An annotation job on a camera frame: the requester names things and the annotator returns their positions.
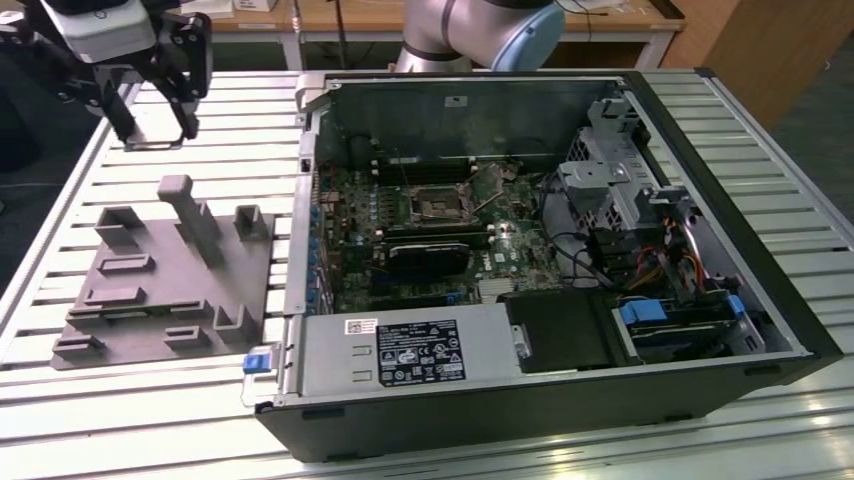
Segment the warning label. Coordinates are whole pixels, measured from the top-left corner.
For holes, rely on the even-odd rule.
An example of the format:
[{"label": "warning label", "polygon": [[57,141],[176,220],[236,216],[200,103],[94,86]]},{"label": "warning label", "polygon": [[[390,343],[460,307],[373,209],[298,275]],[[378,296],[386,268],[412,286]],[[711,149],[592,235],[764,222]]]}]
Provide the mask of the warning label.
[{"label": "warning label", "polygon": [[376,345],[384,387],[465,379],[456,320],[377,325]]}]

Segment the blue latch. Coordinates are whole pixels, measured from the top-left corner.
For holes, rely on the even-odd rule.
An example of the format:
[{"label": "blue latch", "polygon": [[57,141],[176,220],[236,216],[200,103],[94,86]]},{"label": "blue latch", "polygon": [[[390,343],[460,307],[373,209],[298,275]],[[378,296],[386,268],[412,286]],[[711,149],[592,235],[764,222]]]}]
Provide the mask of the blue latch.
[{"label": "blue latch", "polygon": [[732,313],[735,314],[735,318],[741,318],[744,315],[744,304],[741,303],[741,299],[737,295],[729,295],[725,297],[725,301],[729,304],[729,308],[732,309]]},{"label": "blue latch", "polygon": [[664,307],[657,300],[631,300],[619,307],[619,315],[625,325],[636,322],[660,322],[667,320]]},{"label": "blue latch", "polygon": [[269,372],[270,354],[249,353],[242,358],[242,373],[246,375]]}]

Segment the black plastic cover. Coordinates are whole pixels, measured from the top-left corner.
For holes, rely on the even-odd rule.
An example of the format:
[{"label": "black plastic cover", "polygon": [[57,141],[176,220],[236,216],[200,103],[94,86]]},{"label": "black plastic cover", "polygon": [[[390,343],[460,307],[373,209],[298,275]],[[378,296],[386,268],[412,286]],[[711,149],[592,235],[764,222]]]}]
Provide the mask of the black plastic cover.
[{"label": "black plastic cover", "polygon": [[613,295],[579,289],[513,292],[498,299],[526,337],[524,373],[628,365],[611,306]]}]

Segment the wooden table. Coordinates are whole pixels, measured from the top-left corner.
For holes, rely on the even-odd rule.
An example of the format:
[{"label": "wooden table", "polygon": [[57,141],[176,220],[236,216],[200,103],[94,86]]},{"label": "wooden table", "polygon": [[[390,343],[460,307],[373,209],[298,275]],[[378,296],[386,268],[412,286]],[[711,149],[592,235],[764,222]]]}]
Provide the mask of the wooden table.
[{"label": "wooden table", "polygon": [[278,0],[269,12],[234,10],[232,18],[214,19],[212,40],[216,43],[277,43],[288,68],[302,69],[298,42],[290,26],[290,0]]},{"label": "wooden table", "polygon": [[[573,10],[577,7],[561,0]],[[344,29],[349,42],[402,40],[402,0],[341,0]],[[272,12],[234,12],[234,18],[214,20],[213,40],[221,42],[274,41],[281,43],[288,69],[302,70],[298,42],[290,27],[290,0],[278,0]],[[302,42],[337,41],[334,5],[326,0],[300,0]],[[684,21],[667,19],[648,0],[629,0],[619,8],[595,10],[607,16],[565,15],[561,42],[643,43],[636,68],[655,68],[673,33]]]}]

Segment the metal rail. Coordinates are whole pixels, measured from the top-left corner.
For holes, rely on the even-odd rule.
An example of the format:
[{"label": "metal rail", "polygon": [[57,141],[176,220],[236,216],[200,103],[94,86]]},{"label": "metal rail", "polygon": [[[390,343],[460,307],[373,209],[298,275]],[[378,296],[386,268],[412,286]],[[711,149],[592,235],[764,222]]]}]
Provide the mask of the metal rail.
[{"label": "metal rail", "polygon": [[[644,75],[849,354],[851,226],[716,81],[692,71]],[[38,237],[43,248],[33,245],[15,277],[19,285],[0,302],[6,306],[0,314],[7,313],[0,336],[0,477],[735,479],[851,474],[849,356],[700,420],[318,465],[288,456],[241,405],[240,356],[51,370],[51,344],[99,242],[90,225],[99,209],[114,204],[132,204],[142,218],[169,218],[154,193],[165,173],[193,176],[193,195],[208,200],[214,214],[245,203],[276,214],[264,339],[280,337],[297,168],[294,82],[288,72],[217,74],[198,108],[198,138],[181,150],[125,153],[98,127],[62,192],[66,203],[57,203]],[[150,86],[141,87],[133,103],[137,115],[162,112],[169,117]],[[274,388],[272,379],[261,379],[258,388]]]}]

